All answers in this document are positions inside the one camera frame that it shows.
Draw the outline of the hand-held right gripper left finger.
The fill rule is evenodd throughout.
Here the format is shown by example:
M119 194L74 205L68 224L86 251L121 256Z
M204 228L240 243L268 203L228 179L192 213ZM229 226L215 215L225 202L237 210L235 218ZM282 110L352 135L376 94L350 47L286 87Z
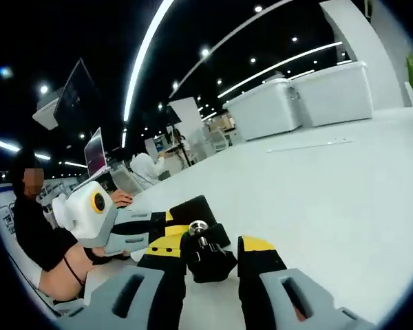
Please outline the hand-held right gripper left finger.
M160 237L91 295L90 304L57 320L58 329L178 329L187 266L181 235Z

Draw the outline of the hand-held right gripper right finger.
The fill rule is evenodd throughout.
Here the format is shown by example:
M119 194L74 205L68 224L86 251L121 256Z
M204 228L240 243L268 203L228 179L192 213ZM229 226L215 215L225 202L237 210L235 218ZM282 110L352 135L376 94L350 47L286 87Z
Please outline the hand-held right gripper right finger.
M288 269L275 247L240 236L238 296L247 329L367 329L368 321L345 307L299 269Z

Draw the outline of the person's left hand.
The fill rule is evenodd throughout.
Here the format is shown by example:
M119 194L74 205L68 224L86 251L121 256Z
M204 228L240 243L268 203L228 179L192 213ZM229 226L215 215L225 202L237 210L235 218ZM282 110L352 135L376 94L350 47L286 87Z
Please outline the person's left hand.
M93 265L103 265L106 264L108 262L110 262L111 260L120 260L120 261L126 261L127 259L130 258L130 254L116 254L113 256L99 256L97 255L95 252L100 251L100 252L104 252L104 249L101 247L98 248L88 248L88 247L84 247L83 248L87 258L92 262Z

